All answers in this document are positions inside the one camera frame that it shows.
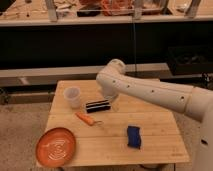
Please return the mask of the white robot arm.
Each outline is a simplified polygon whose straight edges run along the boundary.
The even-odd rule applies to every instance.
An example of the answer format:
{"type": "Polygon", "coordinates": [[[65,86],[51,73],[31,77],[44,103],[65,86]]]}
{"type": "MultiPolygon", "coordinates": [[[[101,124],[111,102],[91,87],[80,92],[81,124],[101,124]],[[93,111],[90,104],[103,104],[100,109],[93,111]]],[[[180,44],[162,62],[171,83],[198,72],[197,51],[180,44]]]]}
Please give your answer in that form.
{"type": "Polygon", "coordinates": [[[125,64],[112,59],[96,76],[104,98],[123,93],[201,123],[200,142],[192,171],[213,171],[213,91],[196,86],[152,81],[125,75],[125,64]]]}

